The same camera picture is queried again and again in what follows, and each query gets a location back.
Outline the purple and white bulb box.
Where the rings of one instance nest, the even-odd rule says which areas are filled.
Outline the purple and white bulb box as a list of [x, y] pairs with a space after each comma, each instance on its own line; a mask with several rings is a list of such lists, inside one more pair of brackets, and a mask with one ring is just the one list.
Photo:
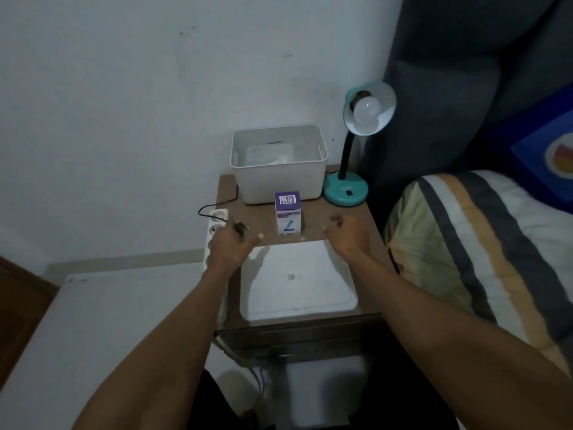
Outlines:
[[302, 231], [302, 208], [298, 191], [275, 193], [278, 237], [297, 236]]

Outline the person's right hand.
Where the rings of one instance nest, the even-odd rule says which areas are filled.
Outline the person's right hand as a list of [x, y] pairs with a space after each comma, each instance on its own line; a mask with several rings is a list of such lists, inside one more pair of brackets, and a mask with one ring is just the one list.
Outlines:
[[356, 259], [370, 255], [368, 228], [361, 217], [335, 214], [330, 221], [331, 225], [341, 225], [341, 241], [329, 243], [345, 262], [352, 264]]

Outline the teal desk lamp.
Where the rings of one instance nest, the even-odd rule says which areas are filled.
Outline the teal desk lamp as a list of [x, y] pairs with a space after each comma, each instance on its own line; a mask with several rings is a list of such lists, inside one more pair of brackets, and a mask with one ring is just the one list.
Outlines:
[[[362, 126], [356, 123], [353, 109], [357, 99], [363, 96], [374, 96], [382, 105], [382, 113], [377, 125]], [[369, 193], [367, 182], [348, 169], [350, 154], [355, 137], [369, 137], [382, 131], [391, 122], [397, 107], [397, 96], [393, 88], [383, 82], [369, 82], [351, 88], [345, 96], [343, 122], [347, 135], [343, 146], [341, 163], [338, 171], [326, 176], [323, 183], [323, 196], [333, 205], [350, 208], [363, 203]]]

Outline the person's left hand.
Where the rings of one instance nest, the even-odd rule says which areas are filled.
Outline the person's left hand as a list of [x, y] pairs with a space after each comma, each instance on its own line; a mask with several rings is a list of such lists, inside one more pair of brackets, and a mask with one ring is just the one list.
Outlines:
[[256, 231], [246, 231], [241, 238], [233, 228], [234, 221], [229, 220], [223, 228], [219, 228], [211, 241], [211, 254], [207, 270], [209, 272], [227, 272], [232, 274], [238, 269], [253, 251], [246, 251], [245, 238], [249, 234], [262, 234]]

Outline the white rectangular tray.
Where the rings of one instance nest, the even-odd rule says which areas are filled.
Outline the white rectangular tray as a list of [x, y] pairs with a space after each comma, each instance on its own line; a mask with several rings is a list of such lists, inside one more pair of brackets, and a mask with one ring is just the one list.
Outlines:
[[352, 311], [348, 264], [327, 240], [256, 247], [241, 267], [240, 313], [248, 322]]

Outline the white flat box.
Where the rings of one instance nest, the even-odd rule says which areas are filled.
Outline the white flat box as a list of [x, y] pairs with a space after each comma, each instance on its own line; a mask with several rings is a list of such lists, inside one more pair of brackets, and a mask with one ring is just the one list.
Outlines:
[[295, 161], [293, 145], [285, 142], [250, 145], [245, 150], [244, 166], [284, 165]]

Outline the person's right forearm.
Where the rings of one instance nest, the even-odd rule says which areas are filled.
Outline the person's right forearm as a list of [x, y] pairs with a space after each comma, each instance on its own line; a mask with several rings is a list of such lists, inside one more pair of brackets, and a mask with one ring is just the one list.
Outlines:
[[573, 430], [573, 380], [539, 350], [404, 280], [362, 251], [342, 257], [466, 430]]

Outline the striped blanket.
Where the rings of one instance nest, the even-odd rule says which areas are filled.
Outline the striped blanket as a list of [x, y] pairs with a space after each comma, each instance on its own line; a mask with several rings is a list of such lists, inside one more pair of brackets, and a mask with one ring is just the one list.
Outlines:
[[398, 273], [573, 378], [573, 215], [492, 171], [409, 184], [382, 232]]

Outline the dark grey headboard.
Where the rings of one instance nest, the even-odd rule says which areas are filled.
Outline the dark grey headboard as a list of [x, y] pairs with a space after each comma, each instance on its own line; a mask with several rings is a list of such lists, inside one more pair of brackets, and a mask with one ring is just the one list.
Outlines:
[[573, 0], [403, 0], [384, 81], [397, 108], [361, 164], [379, 226], [410, 182], [483, 166], [482, 130], [573, 85]]

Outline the blue pillow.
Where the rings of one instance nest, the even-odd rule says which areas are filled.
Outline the blue pillow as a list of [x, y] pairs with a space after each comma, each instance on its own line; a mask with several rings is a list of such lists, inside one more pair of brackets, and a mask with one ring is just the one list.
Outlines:
[[573, 83], [483, 132], [501, 172], [573, 214]]

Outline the person's left forearm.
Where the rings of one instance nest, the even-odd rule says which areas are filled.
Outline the person's left forearm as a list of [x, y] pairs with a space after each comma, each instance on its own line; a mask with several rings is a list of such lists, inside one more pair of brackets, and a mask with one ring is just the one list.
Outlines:
[[73, 430], [247, 430], [221, 392], [192, 412], [225, 287], [235, 267], [209, 267], [197, 286], [111, 372]]

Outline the white flat board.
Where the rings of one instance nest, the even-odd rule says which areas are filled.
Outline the white flat board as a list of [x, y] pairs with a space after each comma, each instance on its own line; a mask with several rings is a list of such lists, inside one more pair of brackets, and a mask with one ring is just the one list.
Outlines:
[[0, 391], [0, 430], [70, 430], [203, 271], [192, 262], [68, 276]]

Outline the white plastic storage bin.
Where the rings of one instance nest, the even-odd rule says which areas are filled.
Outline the white plastic storage bin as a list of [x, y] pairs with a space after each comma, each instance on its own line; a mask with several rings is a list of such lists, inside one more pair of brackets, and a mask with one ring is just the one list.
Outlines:
[[[284, 165], [245, 167], [247, 146], [285, 142], [293, 145], [295, 161]], [[326, 175], [328, 151], [315, 124], [238, 130], [233, 134], [230, 167], [245, 203], [273, 203], [275, 193], [298, 191], [302, 200], [319, 198]]]

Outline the white light bulb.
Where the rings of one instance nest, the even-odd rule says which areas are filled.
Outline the white light bulb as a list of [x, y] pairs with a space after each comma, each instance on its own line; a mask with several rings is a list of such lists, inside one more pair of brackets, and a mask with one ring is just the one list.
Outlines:
[[354, 103], [353, 114], [356, 123], [359, 125], [377, 125], [378, 117], [381, 113], [382, 105], [374, 96], [363, 96]]

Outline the white power strip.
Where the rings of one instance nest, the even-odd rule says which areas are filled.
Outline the white power strip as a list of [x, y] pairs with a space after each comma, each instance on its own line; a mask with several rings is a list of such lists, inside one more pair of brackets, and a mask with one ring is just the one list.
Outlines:
[[[204, 247], [204, 271], [208, 268], [209, 257], [211, 254], [211, 241], [214, 233], [219, 229], [223, 228], [229, 218], [229, 210], [228, 209], [214, 209], [211, 210], [209, 214], [207, 214], [207, 218], [209, 219], [207, 224], [207, 231], [206, 231], [206, 240], [205, 240], [205, 247]], [[223, 327], [226, 315], [227, 315], [227, 297], [228, 297], [228, 285], [225, 287], [225, 293], [223, 296], [223, 300], [221, 303], [221, 307], [218, 313], [217, 319], [217, 329]]]

